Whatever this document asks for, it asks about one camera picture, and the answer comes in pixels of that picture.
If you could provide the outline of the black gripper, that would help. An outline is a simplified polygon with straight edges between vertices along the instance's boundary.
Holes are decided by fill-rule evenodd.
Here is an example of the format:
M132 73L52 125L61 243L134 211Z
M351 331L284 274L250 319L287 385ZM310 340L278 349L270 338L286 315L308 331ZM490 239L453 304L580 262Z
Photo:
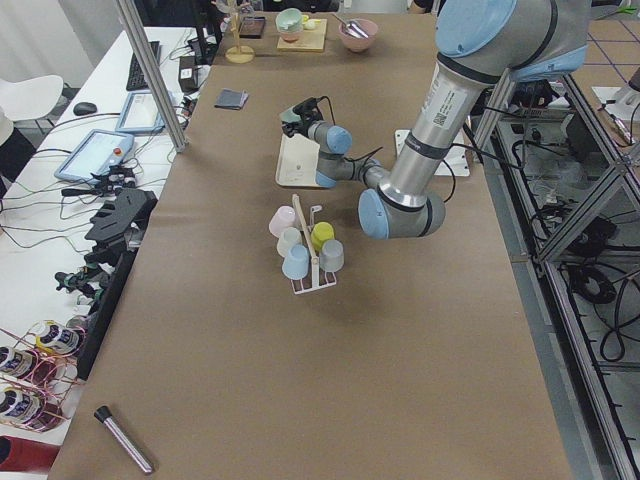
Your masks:
M287 137L292 138L296 134L303 135L304 137L308 136L309 127L313 123L313 116L303 116L300 118L301 120L297 123L281 122L282 132Z

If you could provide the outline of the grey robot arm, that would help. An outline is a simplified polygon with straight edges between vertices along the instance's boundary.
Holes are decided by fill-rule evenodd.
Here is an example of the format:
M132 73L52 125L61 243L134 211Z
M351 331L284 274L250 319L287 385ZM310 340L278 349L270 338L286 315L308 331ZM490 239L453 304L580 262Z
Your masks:
M517 82L551 80L586 58L588 1L448 1L436 22L437 64L429 93L391 170L372 158L346 156L351 136L332 126L308 98L281 113L282 130L316 142L316 181L366 185L359 222L374 239L423 237L445 218L427 185L449 153L480 94L504 72Z

